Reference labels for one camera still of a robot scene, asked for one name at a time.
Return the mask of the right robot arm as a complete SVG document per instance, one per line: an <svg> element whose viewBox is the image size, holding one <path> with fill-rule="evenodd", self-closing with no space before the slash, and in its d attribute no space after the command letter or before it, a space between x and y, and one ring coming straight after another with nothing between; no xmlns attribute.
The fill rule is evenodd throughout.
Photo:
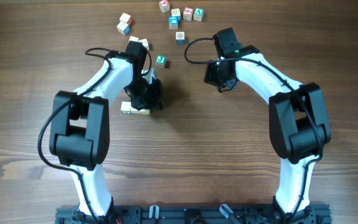
<svg viewBox="0 0 358 224"><path fill-rule="evenodd" d="M254 46L243 47L232 28L220 30L212 41L218 57L208 62L205 82L219 92L242 82L267 102L270 142L281 158L275 194L278 219L283 223L305 219L311 214L308 192L313 168L331 139L322 90L315 83L287 77Z"/></svg>

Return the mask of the plain white picture block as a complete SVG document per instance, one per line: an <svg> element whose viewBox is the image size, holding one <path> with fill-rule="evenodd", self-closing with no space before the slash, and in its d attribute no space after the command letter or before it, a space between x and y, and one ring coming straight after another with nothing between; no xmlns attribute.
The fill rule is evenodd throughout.
<svg viewBox="0 0 358 224"><path fill-rule="evenodd" d="M128 101L123 101L121 103L121 112L124 114L131 114L131 103Z"/></svg>

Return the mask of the red V block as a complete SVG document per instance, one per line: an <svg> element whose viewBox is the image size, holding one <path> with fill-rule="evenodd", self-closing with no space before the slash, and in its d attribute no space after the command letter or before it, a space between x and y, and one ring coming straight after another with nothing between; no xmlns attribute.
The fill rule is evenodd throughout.
<svg viewBox="0 0 358 224"><path fill-rule="evenodd" d="M131 113L132 113L132 114L140 114L141 111L139 111L139 110L137 110L137 109L131 107Z"/></svg>

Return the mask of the green-sided picture block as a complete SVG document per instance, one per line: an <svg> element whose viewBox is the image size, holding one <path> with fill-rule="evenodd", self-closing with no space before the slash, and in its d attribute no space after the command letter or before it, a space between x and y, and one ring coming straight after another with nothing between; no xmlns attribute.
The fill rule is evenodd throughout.
<svg viewBox="0 0 358 224"><path fill-rule="evenodd" d="M147 114L147 115L150 114L150 110L147 110L147 109L142 109L139 112L140 112L140 114Z"/></svg>

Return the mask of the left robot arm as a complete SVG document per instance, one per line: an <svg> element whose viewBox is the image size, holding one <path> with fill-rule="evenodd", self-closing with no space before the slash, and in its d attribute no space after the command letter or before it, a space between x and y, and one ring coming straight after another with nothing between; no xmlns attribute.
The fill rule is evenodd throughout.
<svg viewBox="0 0 358 224"><path fill-rule="evenodd" d="M162 105L162 84L152 68L146 47L130 41L125 51L108 50L101 69L75 91L59 91L53 111L43 125L37 150L50 128L49 150L58 157L54 168L71 173L80 199L76 210L82 223L113 223L113 197L106 188L103 161L110 144L109 108L121 91L137 111L157 111Z"/></svg>

